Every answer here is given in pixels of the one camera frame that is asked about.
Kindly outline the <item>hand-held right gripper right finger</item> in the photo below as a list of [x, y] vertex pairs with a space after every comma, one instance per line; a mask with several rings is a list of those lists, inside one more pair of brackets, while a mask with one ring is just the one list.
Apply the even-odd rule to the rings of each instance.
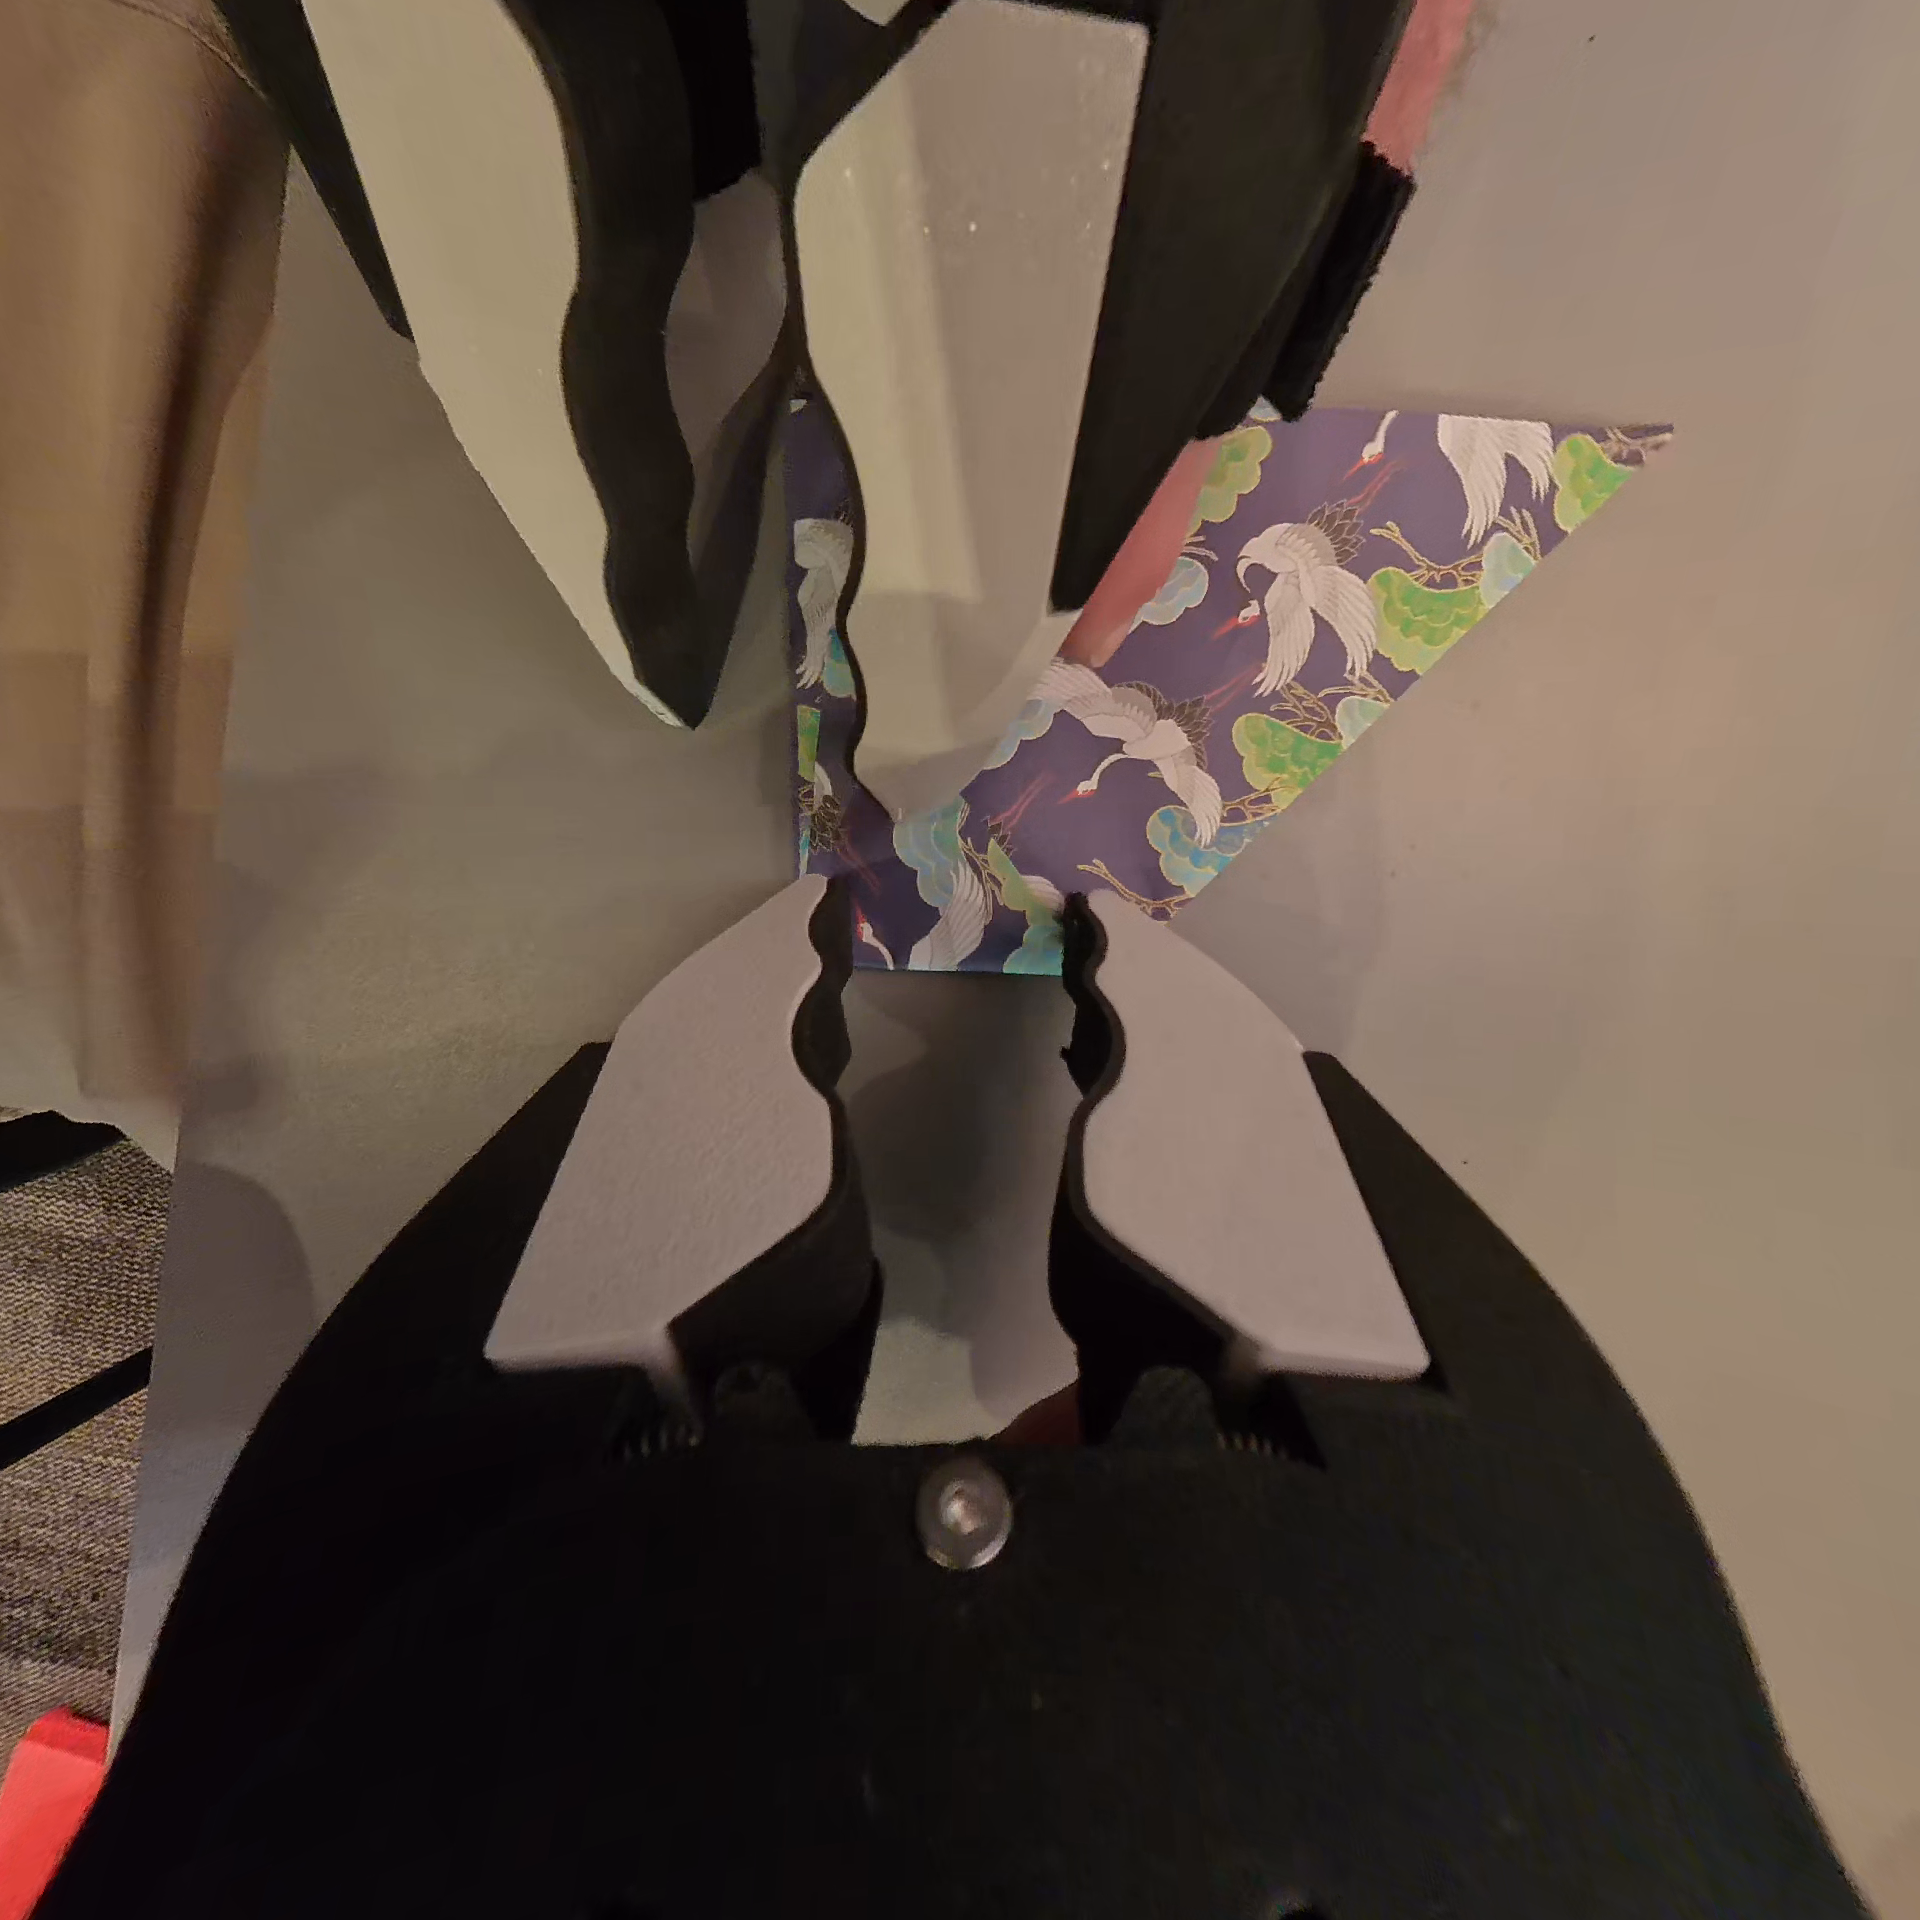
[[1077, 1107], [1046, 1298], [1079, 1432], [1109, 1440], [1174, 1376], [1217, 1430], [1262, 1442], [1295, 1376], [1421, 1381], [1423, 1333], [1286, 1024], [1117, 894], [1067, 899], [1062, 984]]

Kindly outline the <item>purple crane patterned origami paper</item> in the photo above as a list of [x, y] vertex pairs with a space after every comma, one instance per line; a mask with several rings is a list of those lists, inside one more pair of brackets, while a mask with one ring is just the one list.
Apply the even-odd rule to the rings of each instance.
[[866, 972], [1057, 975], [1062, 901], [1095, 888], [1174, 919], [1670, 437], [1260, 402], [1111, 659], [1046, 666], [959, 798], [893, 822], [851, 775], [846, 459], [793, 400], [801, 872], [846, 878]]

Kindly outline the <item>red flat object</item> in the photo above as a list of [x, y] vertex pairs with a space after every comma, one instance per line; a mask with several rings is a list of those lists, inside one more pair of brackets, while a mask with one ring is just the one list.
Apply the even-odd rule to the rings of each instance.
[[2, 1918], [27, 1918], [78, 1835], [107, 1770], [109, 1731], [50, 1710], [13, 1744], [2, 1778]]

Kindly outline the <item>person's left hand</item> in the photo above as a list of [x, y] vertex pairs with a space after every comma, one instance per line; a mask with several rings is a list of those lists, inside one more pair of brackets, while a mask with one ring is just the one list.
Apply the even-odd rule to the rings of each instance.
[[[1418, 3], [1369, 116], [1359, 164], [1340, 206], [1335, 232], [1311, 266], [1303, 315], [1277, 349], [1277, 388], [1262, 388], [1284, 418], [1311, 400], [1358, 299], [1375, 277], [1412, 192], [1418, 157], [1435, 107], [1468, 46], [1474, 3]], [[1079, 666], [1103, 666], [1140, 610], [1162, 592], [1190, 531], [1203, 484], [1225, 439], [1197, 439], [1162, 478], [1135, 527], [1082, 607], [1058, 652]]]

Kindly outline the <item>beige cloth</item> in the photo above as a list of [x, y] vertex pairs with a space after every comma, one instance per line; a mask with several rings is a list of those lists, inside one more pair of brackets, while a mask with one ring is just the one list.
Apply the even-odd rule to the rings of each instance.
[[2, 4], [2, 1095], [174, 1156], [286, 144], [213, 4]]

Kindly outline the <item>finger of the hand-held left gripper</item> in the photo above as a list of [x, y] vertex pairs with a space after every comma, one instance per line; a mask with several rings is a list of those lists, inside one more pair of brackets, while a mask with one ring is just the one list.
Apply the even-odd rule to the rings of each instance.
[[782, 382], [751, 7], [302, 4], [421, 373], [612, 678], [713, 708]]
[[1052, 587], [1148, 28], [901, 7], [790, 196], [806, 367], [854, 484], [841, 634], [884, 814], [986, 770], [1077, 616]]

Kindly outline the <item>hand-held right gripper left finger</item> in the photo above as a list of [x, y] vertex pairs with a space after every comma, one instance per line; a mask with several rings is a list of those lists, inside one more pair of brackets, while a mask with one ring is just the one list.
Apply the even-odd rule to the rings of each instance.
[[623, 1016], [486, 1333], [502, 1373], [635, 1370], [711, 1416], [773, 1373], [849, 1442], [883, 1275], [846, 1104], [853, 908], [789, 882]]

